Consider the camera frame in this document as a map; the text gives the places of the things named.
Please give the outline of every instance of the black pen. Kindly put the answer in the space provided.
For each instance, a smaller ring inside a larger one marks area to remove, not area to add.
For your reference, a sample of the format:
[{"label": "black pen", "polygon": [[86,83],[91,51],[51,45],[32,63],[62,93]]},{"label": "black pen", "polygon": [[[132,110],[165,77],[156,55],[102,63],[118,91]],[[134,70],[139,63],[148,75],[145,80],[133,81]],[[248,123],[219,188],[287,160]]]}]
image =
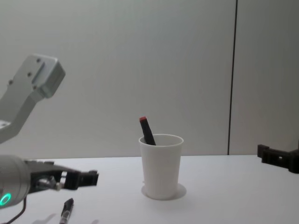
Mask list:
[{"label": "black pen", "polygon": [[69,199],[64,203],[64,208],[62,209],[61,219],[59,224],[67,224],[71,217],[71,211],[74,207],[74,199]]},{"label": "black pen", "polygon": [[140,121],[142,131],[143,131],[143,134],[144,134],[145,143],[148,144],[148,145],[155,146],[156,143],[155,143],[153,134],[151,133],[148,120],[146,119],[146,117],[142,117],[142,118],[139,118],[139,121]]}]

